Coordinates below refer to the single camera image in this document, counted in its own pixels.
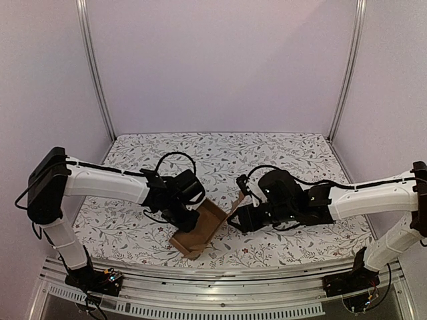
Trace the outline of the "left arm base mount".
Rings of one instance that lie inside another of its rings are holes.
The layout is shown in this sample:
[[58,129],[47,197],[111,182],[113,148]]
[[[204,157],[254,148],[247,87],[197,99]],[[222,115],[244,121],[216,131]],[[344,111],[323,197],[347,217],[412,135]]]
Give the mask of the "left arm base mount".
[[80,269],[67,269],[65,284],[76,287],[82,292],[95,292],[118,297],[123,283],[123,273],[109,268],[98,271],[92,265]]

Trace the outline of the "brown cardboard paper box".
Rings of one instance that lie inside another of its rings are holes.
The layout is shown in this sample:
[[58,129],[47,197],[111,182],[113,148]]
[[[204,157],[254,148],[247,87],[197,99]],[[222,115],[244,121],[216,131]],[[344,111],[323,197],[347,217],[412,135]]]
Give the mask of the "brown cardboard paper box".
[[195,228],[189,233],[176,231],[169,239],[169,243],[181,253],[182,259],[196,260],[207,248],[222,225],[236,211],[244,197],[245,195],[239,191],[238,198],[232,203],[228,213],[212,200],[204,200],[196,210],[199,217]]

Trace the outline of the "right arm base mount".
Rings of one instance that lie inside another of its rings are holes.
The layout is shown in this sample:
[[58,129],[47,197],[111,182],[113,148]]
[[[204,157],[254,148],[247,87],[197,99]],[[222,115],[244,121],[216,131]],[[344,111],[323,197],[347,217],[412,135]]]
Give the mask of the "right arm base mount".
[[327,297],[335,297],[369,289],[379,284],[379,272],[373,272],[364,267],[327,275],[322,278],[322,288]]

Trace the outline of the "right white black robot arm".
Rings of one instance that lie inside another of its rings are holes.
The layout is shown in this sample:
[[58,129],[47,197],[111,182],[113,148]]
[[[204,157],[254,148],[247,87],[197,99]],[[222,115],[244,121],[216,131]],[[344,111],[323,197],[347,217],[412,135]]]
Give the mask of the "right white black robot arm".
[[236,182],[252,204],[234,209],[228,224],[242,233],[271,225],[296,222],[297,226],[333,224],[359,215],[400,211],[395,226],[362,252],[362,264],[349,271],[345,285],[358,291],[378,272],[413,244],[426,238],[426,164],[391,178],[344,185],[331,180],[307,182],[289,171],[264,165],[267,173],[254,179],[253,171]]

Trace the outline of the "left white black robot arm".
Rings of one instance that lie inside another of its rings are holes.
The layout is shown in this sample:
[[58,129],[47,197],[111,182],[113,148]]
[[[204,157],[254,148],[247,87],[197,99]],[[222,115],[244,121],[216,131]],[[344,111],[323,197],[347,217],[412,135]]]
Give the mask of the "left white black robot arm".
[[94,289],[99,275],[89,267],[89,254],[61,208],[63,198],[71,196],[135,203],[188,233],[197,224],[196,209],[205,199],[205,189],[195,169],[161,176],[157,170],[128,171],[83,162],[68,156],[62,147],[52,148],[30,174],[15,206],[46,234],[73,278],[84,289]]

